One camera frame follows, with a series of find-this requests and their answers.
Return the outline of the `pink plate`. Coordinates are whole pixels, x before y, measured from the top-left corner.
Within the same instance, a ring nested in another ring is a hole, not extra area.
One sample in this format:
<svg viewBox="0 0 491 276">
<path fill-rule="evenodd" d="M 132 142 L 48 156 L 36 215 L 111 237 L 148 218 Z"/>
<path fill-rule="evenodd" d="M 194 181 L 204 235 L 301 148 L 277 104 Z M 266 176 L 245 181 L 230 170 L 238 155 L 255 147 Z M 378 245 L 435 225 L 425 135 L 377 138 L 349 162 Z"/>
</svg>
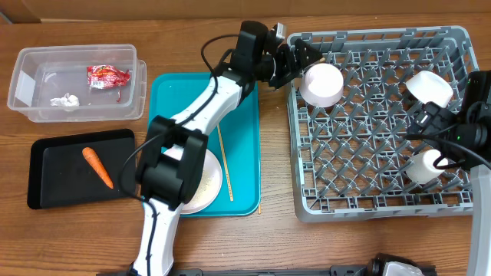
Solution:
<svg viewBox="0 0 491 276">
<path fill-rule="evenodd" d="M 216 156 L 206 151 L 203 174 L 193 198 L 184 205 L 183 215 L 191 215 L 208 207 L 222 188 L 222 167 Z"/>
</svg>

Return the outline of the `pink bowl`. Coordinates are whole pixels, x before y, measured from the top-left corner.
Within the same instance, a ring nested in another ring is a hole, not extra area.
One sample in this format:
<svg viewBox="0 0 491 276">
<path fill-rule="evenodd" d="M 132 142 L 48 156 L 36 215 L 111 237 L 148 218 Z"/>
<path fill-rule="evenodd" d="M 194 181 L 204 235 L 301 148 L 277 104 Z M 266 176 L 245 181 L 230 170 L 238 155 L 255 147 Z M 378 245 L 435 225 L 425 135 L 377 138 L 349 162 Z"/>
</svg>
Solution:
<svg viewBox="0 0 491 276">
<path fill-rule="evenodd" d="M 300 94 L 305 102 L 316 107 L 332 107 L 342 97 L 344 78 L 332 64 L 310 67 L 301 80 Z"/>
</svg>

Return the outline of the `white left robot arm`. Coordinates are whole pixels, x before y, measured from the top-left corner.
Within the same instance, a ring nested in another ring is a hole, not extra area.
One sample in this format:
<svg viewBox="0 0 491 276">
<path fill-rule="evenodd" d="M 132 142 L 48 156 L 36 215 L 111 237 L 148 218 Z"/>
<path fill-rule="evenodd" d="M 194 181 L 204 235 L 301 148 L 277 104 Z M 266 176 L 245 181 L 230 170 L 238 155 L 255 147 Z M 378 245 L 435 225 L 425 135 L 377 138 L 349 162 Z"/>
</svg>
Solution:
<svg viewBox="0 0 491 276">
<path fill-rule="evenodd" d="M 147 137 L 125 160 L 136 168 L 140 193 L 129 196 L 143 205 L 140 250 L 130 275 L 167 275 L 173 267 L 173 243 L 180 214 L 194 197 L 202 178 L 209 135 L 236 109 L 259 81 L 278 89 L 298 77 L 323 55 L 309 43 L 285 43 L 281 23 L 268 28 L 243 21 L 236 46 L 209 66 L 204 91 L 183 111 L 154 117 Z"/>
</svg>

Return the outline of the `white tissue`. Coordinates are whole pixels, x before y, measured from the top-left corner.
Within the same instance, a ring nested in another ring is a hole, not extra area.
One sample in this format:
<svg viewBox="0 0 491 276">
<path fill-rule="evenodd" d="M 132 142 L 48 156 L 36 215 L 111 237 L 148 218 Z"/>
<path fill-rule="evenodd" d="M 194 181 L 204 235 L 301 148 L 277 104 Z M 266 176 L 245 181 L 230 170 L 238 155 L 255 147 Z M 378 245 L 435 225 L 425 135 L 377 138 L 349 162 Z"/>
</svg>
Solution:
<svg viewBox="0 0 491 276">
<path fill-rule="evenodd" d="M 50 99 L 52 107 L 60 107 L 67 112 L 75 111 L 80 106 L 80 101 L 77 96 L 66 93 L 63 97 Z"/>
</svg>

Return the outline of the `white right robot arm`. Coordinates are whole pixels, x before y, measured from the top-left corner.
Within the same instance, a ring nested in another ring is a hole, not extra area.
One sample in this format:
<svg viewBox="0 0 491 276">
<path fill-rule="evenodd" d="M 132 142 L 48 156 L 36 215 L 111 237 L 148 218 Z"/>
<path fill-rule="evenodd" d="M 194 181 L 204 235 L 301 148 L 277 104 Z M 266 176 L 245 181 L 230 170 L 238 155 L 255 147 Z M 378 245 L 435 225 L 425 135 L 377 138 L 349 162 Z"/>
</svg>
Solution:
<svg viewBox="0 0 491 276">
<path fill-rule="evenodd" d="M 459 113 L 434 102 L 423 105 L 406 140 L 429 140 L 448 168 L 470 172 L 473 227 L 468 275 L 490 274 L 490 72 L 468 74 Z"/>
</svg>

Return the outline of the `red snack wrapper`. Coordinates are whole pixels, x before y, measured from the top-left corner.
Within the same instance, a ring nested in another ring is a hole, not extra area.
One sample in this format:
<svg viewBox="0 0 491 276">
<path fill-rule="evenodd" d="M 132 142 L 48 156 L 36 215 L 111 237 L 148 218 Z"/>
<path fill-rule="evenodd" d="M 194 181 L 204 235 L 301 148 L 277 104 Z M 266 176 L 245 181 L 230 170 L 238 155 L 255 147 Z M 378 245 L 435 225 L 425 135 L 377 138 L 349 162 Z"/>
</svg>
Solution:
<svg viewBox="0 0 491 276">
<path fill-rule="evenodd" d="M 120 71 L 113 65 L 94 65 L 87 67 L 89 88 L 106 90 L 117 88 L 117 102 L 121 102 L 121 88 L 130 80 L 129 71 Z"/>
</svg>

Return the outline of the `orange carrot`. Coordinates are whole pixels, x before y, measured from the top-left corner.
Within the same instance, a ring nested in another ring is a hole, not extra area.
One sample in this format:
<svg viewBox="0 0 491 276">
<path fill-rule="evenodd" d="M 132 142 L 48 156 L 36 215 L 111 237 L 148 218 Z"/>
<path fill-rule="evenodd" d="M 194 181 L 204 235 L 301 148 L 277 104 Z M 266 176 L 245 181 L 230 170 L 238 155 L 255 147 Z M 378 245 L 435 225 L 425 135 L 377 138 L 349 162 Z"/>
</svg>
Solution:
<svg viewBox="0 0 491 276">
<path fill-rule="evenodd" d="M 103 183 L 110 189 L 114 187 L 113 181 L 110 178 L 107 170 L 105 169 L 103 163 L 99 159 L 97 153 L 94 149 L 90 147 L 85 147 L 82 149 L 82 155 L 90 167 L 96 172 Z"/>
</svg>

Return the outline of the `white bowl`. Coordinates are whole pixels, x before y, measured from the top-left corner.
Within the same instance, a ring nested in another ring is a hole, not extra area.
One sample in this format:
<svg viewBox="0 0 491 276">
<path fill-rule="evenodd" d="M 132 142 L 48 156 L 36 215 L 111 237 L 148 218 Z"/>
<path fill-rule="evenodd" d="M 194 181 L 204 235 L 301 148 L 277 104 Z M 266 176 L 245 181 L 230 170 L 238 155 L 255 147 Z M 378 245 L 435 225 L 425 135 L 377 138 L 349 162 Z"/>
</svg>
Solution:
<svg viewBox="0 0 491 276">
<path fill-rule="evenodd" d="M 442 77 L 432 71 L 421 71 L 406 82 L 407 90 L 423 104 L 434 102 L 446 108 L 453 89 Z"/>
</svg>

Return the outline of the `white cup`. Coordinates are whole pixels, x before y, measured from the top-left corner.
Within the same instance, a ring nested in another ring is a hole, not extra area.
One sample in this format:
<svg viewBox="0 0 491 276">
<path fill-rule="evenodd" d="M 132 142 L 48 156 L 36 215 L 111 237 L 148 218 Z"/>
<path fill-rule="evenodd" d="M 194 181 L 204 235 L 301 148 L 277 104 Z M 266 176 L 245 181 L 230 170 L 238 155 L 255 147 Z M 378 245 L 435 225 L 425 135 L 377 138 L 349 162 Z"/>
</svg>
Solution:
<svg viewBox="0 0 491 276">
<path fill-rule="evenodd" d="M 441 152 L 437 149 L 418 153 L 410 158 L 412 165 L 406 169 L 405 173 L 412 182 L 426 184 L 444 172 L 443 169 L 437 169 L 433 165 L 440 156 Z"/>
</svg>

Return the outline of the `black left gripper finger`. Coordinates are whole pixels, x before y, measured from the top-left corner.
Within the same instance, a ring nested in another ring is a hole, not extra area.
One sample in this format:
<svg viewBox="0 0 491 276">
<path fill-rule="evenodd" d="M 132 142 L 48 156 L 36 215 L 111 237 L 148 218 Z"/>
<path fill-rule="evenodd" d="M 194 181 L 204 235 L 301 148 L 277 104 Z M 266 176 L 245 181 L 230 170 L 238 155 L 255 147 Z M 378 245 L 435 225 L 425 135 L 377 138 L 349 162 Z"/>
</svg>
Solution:
<svg viewBox="0 0 491 276">
<path fill-rule="evenodd" d="M 297 78 L 302 73 L 302 71 L 303 71 L 302 69 L 299 69 L 296 71 L 289 71 L 286 73 L 278 74 L 277 76 L 275 76 L 275 79 L 274 79 L 274 88 L 279 89 L 279 88 L 285 86 L 290 81 Z"/>
<path fill-rule="evenodd" d="M 297 39 L 294 46 L 295 62 L 300 69 L 305 69 L 323 58 L 323 55 L 319 50 L 314 49 L 302 39 Z"/>
</svg>

